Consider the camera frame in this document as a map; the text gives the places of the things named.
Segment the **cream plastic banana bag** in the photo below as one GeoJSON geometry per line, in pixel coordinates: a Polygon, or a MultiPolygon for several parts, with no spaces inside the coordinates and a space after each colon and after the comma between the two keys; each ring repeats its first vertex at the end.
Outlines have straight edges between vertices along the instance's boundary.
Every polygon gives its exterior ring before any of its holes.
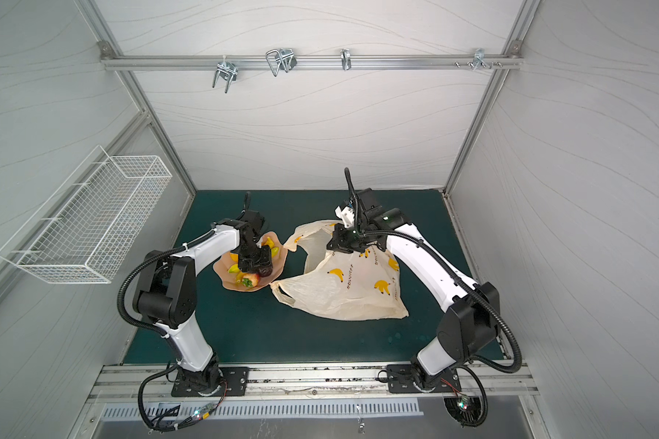
{"type": "Polygon", "coordinates": [[[304,273],[271,284],[279,303],[319,318],[340,321],[402,319],[409,316],[401,298],[395,256],[375,246],[344,254],[327,249],[335,221],[300,225],[284,248],[306,252],[304,273]]]}

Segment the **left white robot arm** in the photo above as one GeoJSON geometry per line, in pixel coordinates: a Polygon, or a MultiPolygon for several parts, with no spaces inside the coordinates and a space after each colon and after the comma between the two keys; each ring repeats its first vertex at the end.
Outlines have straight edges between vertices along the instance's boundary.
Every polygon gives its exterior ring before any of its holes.
{"type": "Polygon", "coordinates": [[[215,223],[190,243],[150,252],[119,288],[116,306],[120,317],[166,340],[183,377],[205,393],[218,386],[221,371],[195,316],[197,276],[232,252],[238,255],[242,273],[258,276],[261,282],[268,280],[273,256],[261,243],[264,224],[261,213],[244,209],[238,218],[215,223]]]}

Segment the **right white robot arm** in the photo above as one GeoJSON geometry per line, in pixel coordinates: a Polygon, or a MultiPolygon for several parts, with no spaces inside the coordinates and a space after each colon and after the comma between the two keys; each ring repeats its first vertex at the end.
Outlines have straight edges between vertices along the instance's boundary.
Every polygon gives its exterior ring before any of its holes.
{"type": "Polygon", "coordinates": [[[349,193],[349,199],[335,210],[340,224],[333,228],[327,248],[344,254],[372,247],[391,252],[417,276],[443,311],[436,336],[411,360],[409,376],[417,389],[432,391],[443,372],[464,368],[472,360],[502,373],[520,371],[522,351],[501,316],[497,288],[479,284],[459,271],[401,210],[384,208],[373,190],[349,186],[349,193]],[[509,365],[479,354],[501,335],[513,352],[509,365]]]}

